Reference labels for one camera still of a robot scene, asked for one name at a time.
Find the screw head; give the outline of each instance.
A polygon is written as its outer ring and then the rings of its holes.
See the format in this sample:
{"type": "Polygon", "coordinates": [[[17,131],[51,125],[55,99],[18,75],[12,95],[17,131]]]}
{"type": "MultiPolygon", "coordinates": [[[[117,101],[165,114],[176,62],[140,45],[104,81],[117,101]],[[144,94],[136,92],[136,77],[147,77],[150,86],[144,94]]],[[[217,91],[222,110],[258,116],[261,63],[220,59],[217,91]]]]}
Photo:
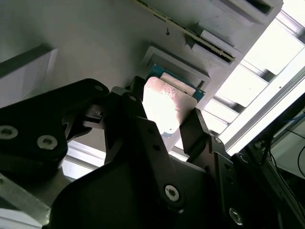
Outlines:
{"type": "Polygon", "coordinates": [[[222,143],[222,141],[218,137],[215,137],[215,141],[218,143],[222,143]]]}
{"type": "Polygon", "coordinates": [[[94,87],[95,87],[95,89],[97,89],[97,90],[99,90],[99,91],[104,90],[103,87],[101,87],[101,86],[99,86],[99,85],[95,85],[94,87]]]}
{"type": "Polygon", "coordinates": [[[53,150],[57,146],[57,140],[51,135],[43,135],[37,139],[37,145],[40,149],[53,150]]]}
{"type": "Polygon", "coordinates": [[[133,97],[132,95],[129,96],[129,98],[130,98],[131,100],[137,101],[137,99],[136,99],[135,97],[133,97]]]}
{"type": "Polygon", "coordinates": [[[165,193],[168,199],[170,199],[171,201],[176,202],[177,200],[179,200],[179,192],[174,186],[167,185],[165,187],[165,193]]]}
{"type": "Polygon", "coordinates": [[[0,126],[0,139],[9,140],[13,139],[18,135],[18,130],[10,125],[0,126]]]}
{"type": "Polygon", "coordinates": [[[231,218],[233,219],[233,221],[238,226],[242,226],[243,225],[243,220],[242,220],[240,214],[234,208],[230,208],[229,209],[229,214],[230,214],[231,218]]]}

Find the white panel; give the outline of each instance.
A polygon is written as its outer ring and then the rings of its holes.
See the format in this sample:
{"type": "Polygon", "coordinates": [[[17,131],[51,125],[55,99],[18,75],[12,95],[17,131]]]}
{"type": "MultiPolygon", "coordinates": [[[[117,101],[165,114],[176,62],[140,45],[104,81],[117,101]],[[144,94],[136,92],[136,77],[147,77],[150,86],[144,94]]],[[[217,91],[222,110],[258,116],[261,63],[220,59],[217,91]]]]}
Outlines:
{"type": "Polygon", "coordinates": [[[89,168],[80,166],[78,164],[75,164],[73,162],[66,161],[66,160],[64,160],[62,163],[62,169],[63,169],[63,173],[65,176],[71,177],[74,179],[78,179],[78,178],[92,172],[92,170],[89,168]]]}
{"type": "Polygon", "coordinates": [[[179,149],[183,149],[183,144],[182,144],[182,139],[180,138],[178,140],[178,142],[175,144],[175,147],[179,148],[179,149]]]}
{"type": "Polygon", "coordinates": [[[221,118],[222,120],[231,123],[238,116],[238,113],[231,110],[230,108],[222,105],[221,103],[215,101],[214,99],[204,108],[207,112],[221,118]]]}
{"type": "Polygon", "coordinates": [[[267,86],[267,82],[238,65],[217,94],[247,107],[267,86]]]}
{"type": "Polygon", "coordinates": [[[272,22],[254,44],[244,60],[263,71],[279,74],[301,51],[303,44],[280,24],[272,22]]]}
{"type": "Polygon", "coordinates": [[[41,224],[23,212],[0,208],[1,229],[38,229],[41,224]]]}
{"type": "Polygon", "coordinates": [[[216,133],[221,134],[225,128],[228,126],[227,123],[224,121],[220,120],[219,118],[215,117],[214,115],[202,111],[202,116],[205,120],[206,126],[208,127],[209,130],[213,130],[216,133]]]}
{"type": "Polygon", "coordinates": [[[304,0],[284,0],[282,10],[298,23],[305,26],[305,1],[304,0]]]}

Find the metal plate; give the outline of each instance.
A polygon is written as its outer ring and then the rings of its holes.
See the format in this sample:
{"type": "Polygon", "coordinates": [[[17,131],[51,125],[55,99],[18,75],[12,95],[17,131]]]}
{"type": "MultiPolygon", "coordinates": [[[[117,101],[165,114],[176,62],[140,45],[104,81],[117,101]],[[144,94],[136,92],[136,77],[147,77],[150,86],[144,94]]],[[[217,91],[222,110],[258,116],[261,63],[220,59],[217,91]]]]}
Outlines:
{"type": "Polygon", "coordinates": [[[157,124],[163,137],[170,138],[196,105],[196,99],[157,77],[149,78],[144,87],[147,118],[157,124]]]}

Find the blue cable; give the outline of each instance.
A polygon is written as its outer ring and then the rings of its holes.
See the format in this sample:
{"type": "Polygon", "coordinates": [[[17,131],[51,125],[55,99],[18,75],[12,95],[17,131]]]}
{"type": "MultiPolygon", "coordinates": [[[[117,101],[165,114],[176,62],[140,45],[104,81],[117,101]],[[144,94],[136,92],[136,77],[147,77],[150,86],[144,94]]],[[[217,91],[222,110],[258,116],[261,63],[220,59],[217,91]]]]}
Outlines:
{"type": "Polygon", "coordinates": [[[290,119],[290,120],[286,120],[286,121],[284,121],[284,122],[288,123],[288,122],[290,122],[290,121],[300,120],[300,119],[302,119],[302,118],[304,118],[304,117],[305,117],[305,113],[301,114],[300,116],[298,116],[298,117],[296,117],[296,118],[293,118],[293,119],[290,119]]]}

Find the cable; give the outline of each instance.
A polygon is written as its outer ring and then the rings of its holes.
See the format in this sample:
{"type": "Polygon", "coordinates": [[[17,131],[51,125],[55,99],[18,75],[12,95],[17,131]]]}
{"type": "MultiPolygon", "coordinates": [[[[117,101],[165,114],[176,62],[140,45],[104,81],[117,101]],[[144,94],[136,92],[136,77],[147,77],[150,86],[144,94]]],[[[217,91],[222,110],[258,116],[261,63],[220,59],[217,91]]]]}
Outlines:
{"type": "Polygon", "coordinates": [[[304,118],[305,117],[305,113],[303,113],[303,114],[300,114],[298,117],[296,117],[296,118],[293,118],[293,119],[290,119],[290,120],[285,120],[284,122],[285,123],[288,123],[288,122],[290,122],[290,121],[295,121],[295,120],[299,120],[299,119],[302,119],[302,118],[304,118]]]}
{"type": "Polygon", "coordinates": [[[300,167],[300,157],[301,157],[301,154],[302,154],[302,152],[304,151],[304,149],[305,149],[305,146],[301,149],[299,155],[297,156],[297,166],[298,166],[298,168],[299,168],[300,173],[305,177],[305,174],[304,174],[304,172],[301,170],[301,167],[300,167]]]}
{"type": "Polygon", "coordinates": [[[261,162],[259,163],[260,166],[262,166],[266,159],[267,159],[267,156],[268,156],[268,151],[270,151],[270,148],[271,148],[271,142],[272,142],[272,139],[270,139],[268,142],[267,142],[267,145],[265,147],[265,150],[264,150],[264,153],[263,153],[263,156],[262,156],[262,159],[261,159],[261,162]]]}
{"type": "Polygon", "coordinates": [[[298,134],[298,133],[296,133],[296,132],[293,132],[292,130],[287,130],[287,129],[285,129],[285,131],[291,132],[291,133],[293,133],[293,134],[295,134],[295,135],[298,135],[299,137],[305,139],[305,137],[303,137],[302,135],[300,135],[300,134],[298,134]]]}
{"type": "Polygon", "coordinates": [[[305,214],[304,214],[304,211],[303,211],[303,207],[302,207],[302,204],[300,203],[300,201],[298,200],[298,198],[295,196],[295,194],[293,193],[293,191],[290,189],[290,187],[288,186],[288,184],[286,183],[286,181],[284,180],[284,178],[282,177],[280,171],[278,170],[278,167],[277,167],[277,164],[276,164],[276,161],[275,161],[275,157],[271,154],[271,149],[269,149],[269,154],[270,154],[270,157],[272,158],[272,160],[274,161],[274,166],[275,166],[275,169],[277,171],[277,174],[278,176],[280,177],[281,181],[284,183],[284,185],[286,186],[286,188],[288,189],[288,191],[291,193],[291,195],[295,198],[299,208],[300,208],[300,211],[302,213],[302,216],[303,218],[305,219],[305,214]]]}

